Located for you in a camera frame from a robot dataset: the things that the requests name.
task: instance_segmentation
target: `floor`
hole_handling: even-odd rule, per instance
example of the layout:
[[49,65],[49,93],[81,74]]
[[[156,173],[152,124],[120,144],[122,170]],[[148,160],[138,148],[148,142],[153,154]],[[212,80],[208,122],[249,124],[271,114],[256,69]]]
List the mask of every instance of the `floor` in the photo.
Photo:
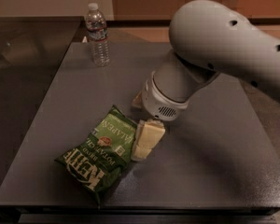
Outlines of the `floor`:
[[[269,35],[280,38],[280,25],[266,25],[259,26],[259,28]],[[168,27],[109,28],[109,40],[111,42],[169,42]],[[272,143],[280,157],[280,119],[276,120],[275,117],[273,119],[276,114],[280,116],[280,104],[272,102],[271,98],[256,91],[244,81],[241,83],[267,134],[271,140],[274,140]],[[275,213],[274,217],[280,224],[280,211]]]

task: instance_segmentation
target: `hole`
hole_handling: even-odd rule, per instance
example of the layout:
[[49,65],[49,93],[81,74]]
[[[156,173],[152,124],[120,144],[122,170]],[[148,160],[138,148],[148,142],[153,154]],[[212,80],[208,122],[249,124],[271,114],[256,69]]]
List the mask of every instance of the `hole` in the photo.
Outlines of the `hole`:
[[171,117],[176,115],[176,111],[174,109],[166,106],[159,107],[159,112],[160,114],[166,117]]
[[257,87],[259,84],[258,84],[258,82],[253,80],[253,81],[251,81],[251,85],[254,86],[254,87]]
[[208,66],[208,68],[210,68],[210,69],[212,69],[212,70],[215,69],[215,67],[214,67],[211,63],[209,63],[207,66]]
[[279,52],[280,51],[280,45],[275,46],[276,51]]
[[237,24],[237,21],[236,21],[236,20],[230,21],[230,26],[235,26],[236,24]]
[[214,74],[213,71],[207,71],[207,72],[206,72],[206,76],[207,76],[207,77],[210,77],[210,76],[212,76],[213,74]]

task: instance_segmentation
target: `bottle cap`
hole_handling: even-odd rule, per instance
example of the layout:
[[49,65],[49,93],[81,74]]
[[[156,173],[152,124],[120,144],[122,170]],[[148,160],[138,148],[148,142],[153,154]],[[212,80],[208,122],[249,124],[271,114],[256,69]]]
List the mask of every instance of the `bottle cap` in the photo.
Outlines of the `bottle cap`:
[[88,9],[90,10],[90,11],[95,11],[95,10],[97,10],[99,7],[97,6],[97,4],[95,4],[95,3],[91,3],[91,4],[88,4]]

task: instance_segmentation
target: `gray table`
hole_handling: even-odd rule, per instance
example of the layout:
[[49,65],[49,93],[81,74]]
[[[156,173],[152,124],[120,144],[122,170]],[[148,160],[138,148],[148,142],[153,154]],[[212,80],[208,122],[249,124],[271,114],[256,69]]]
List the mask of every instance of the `gray table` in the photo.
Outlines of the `gray table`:
[[80,18],[0,18],[0,186]]
[[[54,159],[85,140],[112,104],[131,108],[169,44],[111,44],[97,68],[89,45],[73,43],[0,188],[0,206],[97,208]],[[280,160],[237,79],[220,75],[146,161],[131,163],[101,209],[246,210],[280,208]]]

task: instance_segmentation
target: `green chip bag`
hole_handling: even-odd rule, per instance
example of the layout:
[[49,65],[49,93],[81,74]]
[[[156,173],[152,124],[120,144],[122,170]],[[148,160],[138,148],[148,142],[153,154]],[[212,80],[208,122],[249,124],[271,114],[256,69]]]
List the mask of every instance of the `green chip bag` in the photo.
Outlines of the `green chip bag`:
[[87,189],[100,204],[131,161],[137,125],[114,105],[87,140],[56,161]]

